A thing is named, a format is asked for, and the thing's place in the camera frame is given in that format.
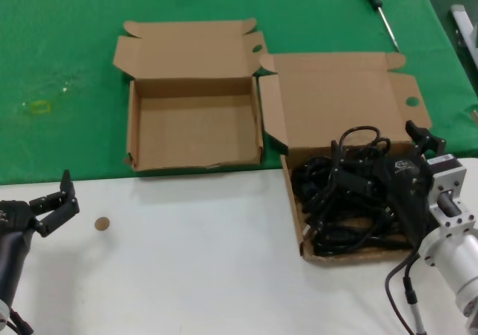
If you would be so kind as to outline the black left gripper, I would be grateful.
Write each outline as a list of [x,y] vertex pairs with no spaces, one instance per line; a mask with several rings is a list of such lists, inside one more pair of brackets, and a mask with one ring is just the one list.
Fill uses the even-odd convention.
[[60,190],[32,201],[1,201],[1,300],[12,304],[35,232],[36,212],[49,213],[36,231],[47,237],[79,213],[69,170],[63,171]]

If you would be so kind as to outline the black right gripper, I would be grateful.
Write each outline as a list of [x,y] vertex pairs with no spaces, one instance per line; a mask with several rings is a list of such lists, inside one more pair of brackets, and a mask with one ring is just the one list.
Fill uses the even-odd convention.
[[416,126],[412,120],[406,122],[405,129],[414,143],[409,154],[386,156],[386,139],[352,148],[331,141],[331,179],[333,187],[366,198],[380,198],[378,180],[406,237],[413,246],[419,246],[427,235],[430,218],[430,178],[421,156],[427,151],[436,157],[444,155],[445,139],[434,136],[428,128]]

